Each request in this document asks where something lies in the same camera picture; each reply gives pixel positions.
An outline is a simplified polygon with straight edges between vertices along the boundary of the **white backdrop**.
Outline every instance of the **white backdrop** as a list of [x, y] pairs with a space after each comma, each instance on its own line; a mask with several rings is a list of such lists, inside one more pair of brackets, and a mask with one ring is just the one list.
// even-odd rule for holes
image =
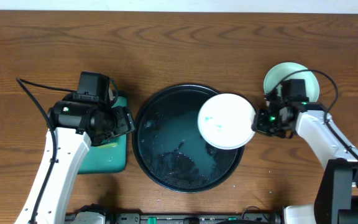
[[0, 9], [358, 14], [358, 0], [0, 0]]

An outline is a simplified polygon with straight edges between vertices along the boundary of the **teal rectangular object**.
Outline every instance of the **teal rectangular object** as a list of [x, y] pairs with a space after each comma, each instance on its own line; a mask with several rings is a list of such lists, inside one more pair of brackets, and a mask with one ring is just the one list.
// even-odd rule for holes
[[[115, 106], [127, 106], [127, 98], [119, 96]], [[112, 146], [99, 146], [89, 149], [78, 174], [105, 174], [121, 172], [127, 160], [127, 135], [111, 140]]]

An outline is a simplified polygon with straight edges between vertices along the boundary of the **wood grain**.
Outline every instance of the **wood grain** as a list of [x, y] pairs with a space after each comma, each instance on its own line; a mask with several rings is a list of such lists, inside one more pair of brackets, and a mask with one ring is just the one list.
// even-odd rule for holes
[[[18, 216], [39, 168], [46, 127], [15, 82], [76, 88], [101, 72], [129, 94], [134, 114], [155, 92], [202, 83], [263, 102], [267, 71], [293, 61], [330, 74], [341, 97], [336, 124], [358, 147], [358, 15], [0, 11], [0, 223]], [[323, 78], [320, 100], [334, 96]], [[62, 93], [30, 88], [48, 108]], [[227, 181], [179, 194], [151, 181], [128, 145], [125, 171], [79, 175], [68, 211], [100, 203], [114, 211], [229, 213], [314, 202], [323, 170], [300, 138], [256, 135]]]

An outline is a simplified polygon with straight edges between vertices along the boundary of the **wooden surface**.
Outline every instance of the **wooden surface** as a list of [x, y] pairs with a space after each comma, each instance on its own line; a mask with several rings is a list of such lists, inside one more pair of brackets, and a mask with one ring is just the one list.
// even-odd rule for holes
[[[0, 223], [12, 223], [39, 168], [47, 128], [15, 77], [75, 89], [83, 70], [129, 94], [137, 114], [156, 91], [202, 83], [263, 102], [267, 71], [294, 61], [330, 74], [340, 90], [334, 120], [358, 147], [358, 16], [0, 11]], [[318, 77], [320, 99], [334, 91]], [[30, 88], [44, 108], [64, 93]], [[125, 171], [79, 175], [68, 212], [99, 203], [114, 211], [229, 213], [314, 202], [323, 170], [299, 137], [255, 135], [223, 184], [179, 194], [150, 180], [128, 145]]]

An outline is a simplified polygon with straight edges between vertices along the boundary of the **round black tray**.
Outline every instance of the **round black tray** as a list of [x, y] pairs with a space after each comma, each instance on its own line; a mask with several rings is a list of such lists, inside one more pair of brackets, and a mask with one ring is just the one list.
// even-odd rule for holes
[[137, 162], [154, 182], [177, 192], [202, 192], [234, 172], [244, 147], [216, 149], [197, 127], [202, 105], [217, 94], [207, 86], [177, 85], [158, 92], [140, 109], [132, 145]]

